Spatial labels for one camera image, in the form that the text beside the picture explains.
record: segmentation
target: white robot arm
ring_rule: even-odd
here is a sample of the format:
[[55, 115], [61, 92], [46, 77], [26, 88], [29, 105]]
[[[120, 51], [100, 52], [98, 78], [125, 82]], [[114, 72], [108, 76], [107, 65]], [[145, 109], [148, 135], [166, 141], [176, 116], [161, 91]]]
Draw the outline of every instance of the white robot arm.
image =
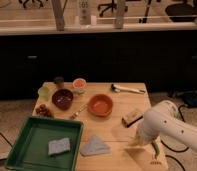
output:
[[168, 100], [147, 110], [137, 128], [138, 144], [149, 144], [162, 132], [197, 151], [197, 127], [176, 119], [177, 113], [177, 106]]

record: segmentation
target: bowl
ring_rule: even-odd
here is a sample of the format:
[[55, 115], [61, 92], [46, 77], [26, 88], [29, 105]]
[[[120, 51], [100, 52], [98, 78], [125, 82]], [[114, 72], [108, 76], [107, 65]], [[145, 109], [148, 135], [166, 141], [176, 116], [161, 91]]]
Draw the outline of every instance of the bowl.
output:
[[73, 81], [73, 88], [77, 93], [84, 93], [86, 87], [86, 80], [83, 78], [77, 78]]
[[52, 96], [52, 102], [60, 109], [67, 110], [73, 101], [73, 93], [68, 89], [57, 90]]
[[112, 112], [113, 101], [105, 94], [96, 94], [88, 102], [88, 111], [96, 116], [108, 116]]

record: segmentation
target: orange food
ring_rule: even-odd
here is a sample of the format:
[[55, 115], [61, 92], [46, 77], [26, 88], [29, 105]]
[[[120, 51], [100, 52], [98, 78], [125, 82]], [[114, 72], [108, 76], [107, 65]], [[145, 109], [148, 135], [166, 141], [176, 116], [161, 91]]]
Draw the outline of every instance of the orange food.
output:
[[82, 78], [76, 79], [73, 83], [74, 87], [84, 87], [85, 85], [86, 85], [86, 81]]

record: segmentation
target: gray sponge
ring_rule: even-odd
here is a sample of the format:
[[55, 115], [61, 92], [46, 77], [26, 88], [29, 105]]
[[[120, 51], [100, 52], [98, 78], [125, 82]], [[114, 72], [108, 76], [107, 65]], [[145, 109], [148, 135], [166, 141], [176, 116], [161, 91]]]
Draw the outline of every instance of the gray sponge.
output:
[[60, 140], [52, 140], [48, 143], [48, 155], [60, 154], [70, 151], [70, 139], [62, 138]]

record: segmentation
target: green tray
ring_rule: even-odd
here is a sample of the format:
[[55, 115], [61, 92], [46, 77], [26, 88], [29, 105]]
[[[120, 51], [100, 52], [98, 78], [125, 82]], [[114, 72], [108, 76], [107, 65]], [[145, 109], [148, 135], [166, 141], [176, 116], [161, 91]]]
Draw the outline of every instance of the green tray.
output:
[[[83, 123], [42, 117], [28, 117], [14, 143], [5, 167], [23, 171], [75, 170]], [[48, 142], [68, 137], [70, 151], [48, 156]]]

